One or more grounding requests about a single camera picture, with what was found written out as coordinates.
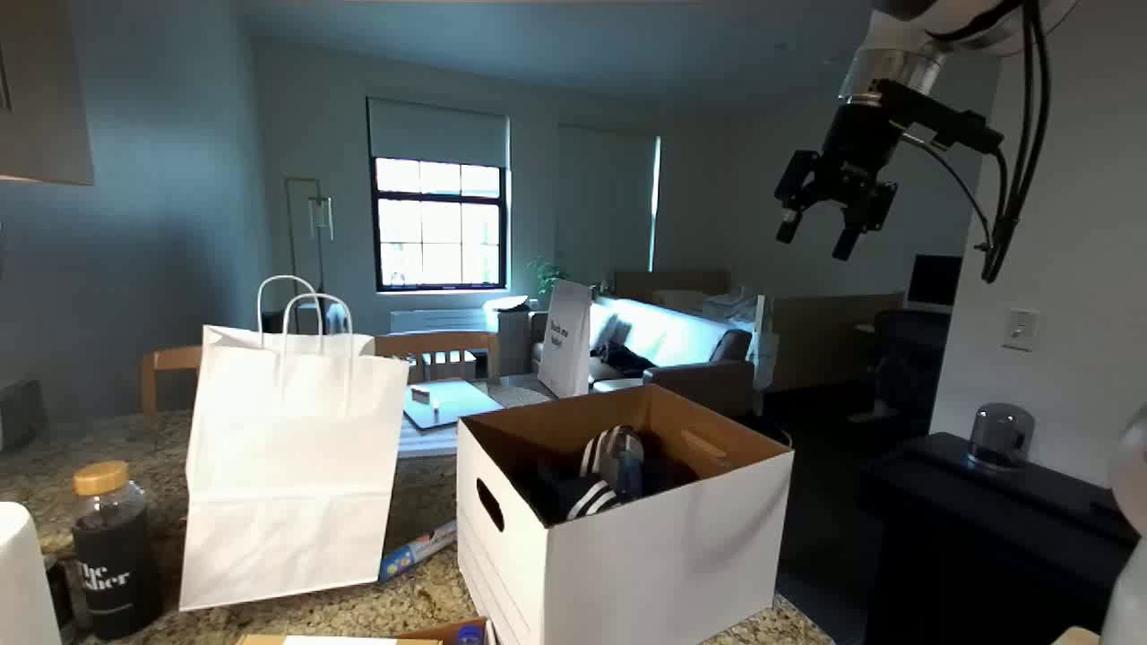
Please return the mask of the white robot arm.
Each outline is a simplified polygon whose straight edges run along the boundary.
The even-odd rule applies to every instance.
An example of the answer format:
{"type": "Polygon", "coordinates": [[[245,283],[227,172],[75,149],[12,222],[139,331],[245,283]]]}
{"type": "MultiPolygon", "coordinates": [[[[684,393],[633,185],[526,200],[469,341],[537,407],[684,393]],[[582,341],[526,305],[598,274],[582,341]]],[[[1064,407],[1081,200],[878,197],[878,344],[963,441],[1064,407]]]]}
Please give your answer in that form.
{"type": "Polygon", "coordinates": [[[1027,197],[1034,191],[1052,126],[1052,48],[1046,34],[1077,0],[872,0],[868,34],[839,90],[839,111],[819,149],[796,149],[773,185],[782,200],[779,240],[788,244],[804,215],[832,200],[841,208],[835,258],[849,258],[875,233],[895,197],[882,183],[901,139],[941,153],[967,146],[995,160],[995,210],[981,225],[981,281],[992,283],[1012,250],[1027,197]],[[932,96],[950,53],[1023,57],[1023,126],[1015,153],[975,111],[932,96]]]}

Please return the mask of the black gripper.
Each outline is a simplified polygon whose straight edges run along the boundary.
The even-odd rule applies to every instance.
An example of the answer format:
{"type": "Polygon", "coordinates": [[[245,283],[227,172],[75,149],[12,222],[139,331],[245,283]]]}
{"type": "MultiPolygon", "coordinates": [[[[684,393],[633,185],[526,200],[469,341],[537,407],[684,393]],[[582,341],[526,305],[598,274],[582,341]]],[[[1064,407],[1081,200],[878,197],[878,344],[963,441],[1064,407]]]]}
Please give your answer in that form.
{"type": "Polygon", "coordinates": [[[878,172],[889,166],[895,143],[912,126],[925,126],[937,143],[970,146],[992,153],[1005,136],[975,111],[952,111],[905,81],[878,79],[872,99],[846,99],[819,149],[796,149],[784,166],[773,197],[782,200],[779,240],[794,244],[804,215],[835,200],[841,208],[841,233],[832,258],[849,263],[856,240],[889,215],[892,183],[878,172]]]}

